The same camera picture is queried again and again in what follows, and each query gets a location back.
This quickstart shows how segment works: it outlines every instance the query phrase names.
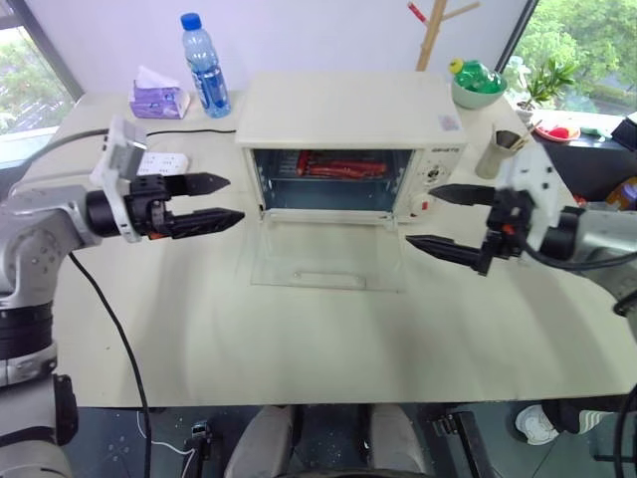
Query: tissue box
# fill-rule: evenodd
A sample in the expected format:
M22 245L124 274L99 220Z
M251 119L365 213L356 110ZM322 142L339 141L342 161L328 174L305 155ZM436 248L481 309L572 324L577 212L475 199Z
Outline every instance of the tissue box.
M133 82L130 109L138 118L180 120L190 104L190 95L180 88L138 88Z

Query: red plate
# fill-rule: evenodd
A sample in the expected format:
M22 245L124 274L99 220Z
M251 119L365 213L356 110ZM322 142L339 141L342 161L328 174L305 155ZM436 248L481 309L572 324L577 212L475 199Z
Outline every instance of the red plate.
M541 129L539 126L535 127L535 132L537 134L539 134L541 137L545 137L546 139L550 140L550 141L555 141L555 142L569 142L573 139L578 139L579 138L579 128L577 129L576 132L574 132L571 136L569 137L557 137L557 136L551 136L550 134L548 134L545 130Z

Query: white wall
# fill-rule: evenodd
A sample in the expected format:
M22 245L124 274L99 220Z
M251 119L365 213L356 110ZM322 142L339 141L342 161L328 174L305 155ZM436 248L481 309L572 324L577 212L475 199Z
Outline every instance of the white wall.
M450 0L448 11L472 0ZM139 64L191 88L180 14L198 12L230 89L262 70L414 70L422 24L406 0L28 0L86 91L125 91ZM493 67L525 0L483 5L443 24L429 65ZM416 0L425 15L433 0Z

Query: toaster oven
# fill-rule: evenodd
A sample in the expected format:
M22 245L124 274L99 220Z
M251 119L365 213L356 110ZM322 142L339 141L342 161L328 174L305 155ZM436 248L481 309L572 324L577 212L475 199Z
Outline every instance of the toaster oven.
M426 219L466 144L442 77L264 73L241 108L263 225L253 282L400 289L394 226Z

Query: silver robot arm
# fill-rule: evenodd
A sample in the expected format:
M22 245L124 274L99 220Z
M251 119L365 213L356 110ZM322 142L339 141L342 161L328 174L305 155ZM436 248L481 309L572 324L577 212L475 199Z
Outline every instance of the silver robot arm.
M406 239L434 257L482 275L487 275L494 257L530 256L585 277L618 301L613 311L626 317L637 340L637 214L560 208L558 187L559 178L543 148L525 148L503 163L496 187L448 184L430 191L455 204L491 207L480 248L433 235Z
M179 239L220 232L244 214L221 208L175 216L175 195L209 194L229 184L212 174L135 175L145 132L114 119L93 180L34 189L0 204L0 476L72 476L60 448L78 428L71 380L53 373L52 305L58 271L76 249L122 235Z

